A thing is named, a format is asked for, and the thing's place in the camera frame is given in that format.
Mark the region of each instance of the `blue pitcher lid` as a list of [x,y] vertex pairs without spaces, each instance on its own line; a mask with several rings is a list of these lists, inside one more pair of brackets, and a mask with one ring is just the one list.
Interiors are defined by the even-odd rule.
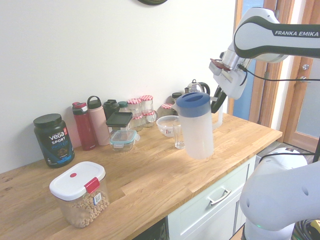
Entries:
[[178,114],[187,117],[200,117],[211,111],[210,96],[205,92],[189,92],[176,100]]

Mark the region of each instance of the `white cabinet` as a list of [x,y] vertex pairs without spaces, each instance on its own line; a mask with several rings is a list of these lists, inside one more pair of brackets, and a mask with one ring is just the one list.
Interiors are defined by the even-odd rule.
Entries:
[[256,156],[167,216],[170,240],[229,240],[245,223],[239,207],[242,188]]

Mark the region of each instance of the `drawer handle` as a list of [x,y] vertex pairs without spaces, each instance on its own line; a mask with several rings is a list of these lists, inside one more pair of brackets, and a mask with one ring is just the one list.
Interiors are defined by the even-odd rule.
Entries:
[[210,197],[208,197],[208,199],[210,200],[210,205],[213,206],[217,203],[220,203],[223,199],[225,199],[226,197],[229,196],[229,194],[231,193],[232,191],[231,190],[227,190],[225,189],[223,193],[226,193],[225,195],[223,195],[222,197],[220,197],[218,200],[214,201],[212,200]]

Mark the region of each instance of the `cereal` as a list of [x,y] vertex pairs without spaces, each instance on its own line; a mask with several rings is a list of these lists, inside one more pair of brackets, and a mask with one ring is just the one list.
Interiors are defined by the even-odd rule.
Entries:
[[[94,205],[94,197],[101,193],[101,201]],[[102,191],[86,193],[81,200],[73,202],[69,207],[71,210],[66,219],[77,228],[84,228],[96,219],[101,212],[109,205],[108,196]]]

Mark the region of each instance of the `pink water bottle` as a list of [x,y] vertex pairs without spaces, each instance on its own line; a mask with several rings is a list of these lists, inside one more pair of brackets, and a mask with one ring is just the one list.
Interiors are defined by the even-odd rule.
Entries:
[[91,125],[88,107],[85,102],[72,103],[72,112],[78,129],[82,149],[84,151],[92,150],[96,147],[96,138],[94,128]]
[[97,96],[91,96],[88,98],[87,104],[95,136],[99,145],[108,145],[110,141],[110,133],[106,124],[106,116],[100,98]]

